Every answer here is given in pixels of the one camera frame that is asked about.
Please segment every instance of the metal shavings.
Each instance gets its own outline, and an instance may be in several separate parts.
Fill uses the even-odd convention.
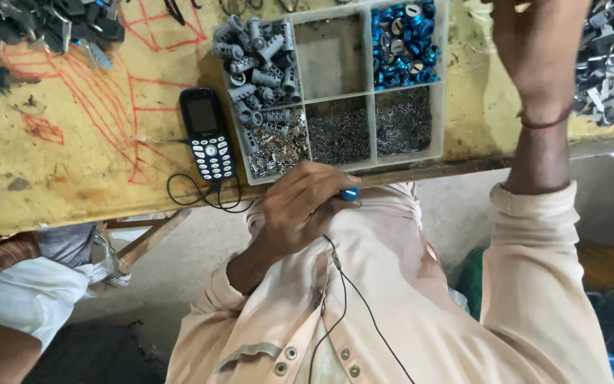
[[[319,102],[306,109],[313,161],[339,165],[371,158],[365,98]]]
[[[428,87],[376,95],[378,156],[412,153],[431,144]]]
[[[287,137],[247,126],[260,143],[259,151],[248,157],[253,178],[284,174],[302,160],[309,159],[304,111],[299,107],[288,110],[291,111],[291,123]]]

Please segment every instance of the floor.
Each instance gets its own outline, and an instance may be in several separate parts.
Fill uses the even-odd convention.
[[[571,174],[578,181],[576,207],[582,241],[614,247],[614,158],[573,161]],[[508,170],[498,170],[418,182],[424,232],[450,284],[456,281],[456,266],[468,252],[489,245],[489,191],[507,175]],[[196,208],[132,266],[129,286],[79,302],[70,322],[103,318],[126,324],[140,320],[142,345],[167,362],[180,320],[189,312],[188,302],[201,294],[210,272],[233,252],[243,250],[249,239],[240,215]],[[114,245],[126,243],[115,240]]]

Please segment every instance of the blue lock cap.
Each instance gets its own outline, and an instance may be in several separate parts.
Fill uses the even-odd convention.
[[[359,197],[359,187],[354,187],[350,189],[340,189],[340,196],[346,202],[353,202]]]

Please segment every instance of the yellow table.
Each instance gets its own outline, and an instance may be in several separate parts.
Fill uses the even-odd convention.
[[[179,208],[165,183],[175,172],[195,173],[190,149],[134,139],[185,137],[177,109],[181,90],[209,86],[223,94],[220,63],[208,52],[212,27],[226,19],[220,4],[243,19],[281,12],[278,0],[259,12],[240,0],[221,2],[202,1],[196,11],[179,0],[187,21],[181,27],[162,1],[123,0],[127,36],[111,53],[115,68],[108,72],[90,69],[78,48],[63,56],[23,45],[4,49],[0,60],[13,74],[42,81],[0,94],[0,234]],[[297,10],[332,5],[303,0]],[[452,0],[444,157],[362,172],[369,185],[507,166],[520,106],[489,28],[487,6]],[[570,125],[573,152],[611,137],[614,127],[578,119]],[[237,143],[233,149],[242,170]],[[231,184],[224,201],[235,199]],[[246,186],[243,196],[256,198],[264,190]]]

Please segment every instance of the hand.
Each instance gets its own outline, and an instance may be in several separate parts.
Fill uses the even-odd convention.
[[[536,125],[557,121],[575,94],[575,62],[589,0],[491,1],[494,43],[525,116]],[[517,13],[515,5],[525,2],[532,4]]]
[[[265,226],[256,246],[278,259],[301,251],[326,232],[338,212],[360,207],[359,201],[346,202],[337,196],[340,189],[359,183],[359,178],[330,165],[301,162],[267,191],[262,201]]]
[[[318,162],[303,161],[269,188],[262,207],[265,225],[255,241],[226,266],[229,284],[249,295],[278,260],[300,252],[328,229],[331,219],[361,202],[335,197],[360,179]]]

